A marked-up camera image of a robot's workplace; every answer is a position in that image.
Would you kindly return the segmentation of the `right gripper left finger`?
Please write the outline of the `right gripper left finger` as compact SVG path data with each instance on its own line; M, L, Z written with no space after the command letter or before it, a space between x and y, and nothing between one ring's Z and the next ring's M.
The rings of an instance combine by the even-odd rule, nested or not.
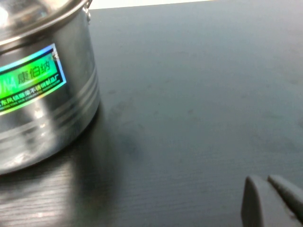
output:
M303 225L303 219L296 217L267 179L256 175L250 175L245 180L241 220L244 227Z

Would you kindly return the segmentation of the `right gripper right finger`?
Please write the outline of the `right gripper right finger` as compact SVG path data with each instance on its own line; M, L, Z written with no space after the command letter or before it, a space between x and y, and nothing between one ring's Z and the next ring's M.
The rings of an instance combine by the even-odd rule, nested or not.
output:
M275 188L298 219L303 218L303 190L280 175L269 175L267 181Z

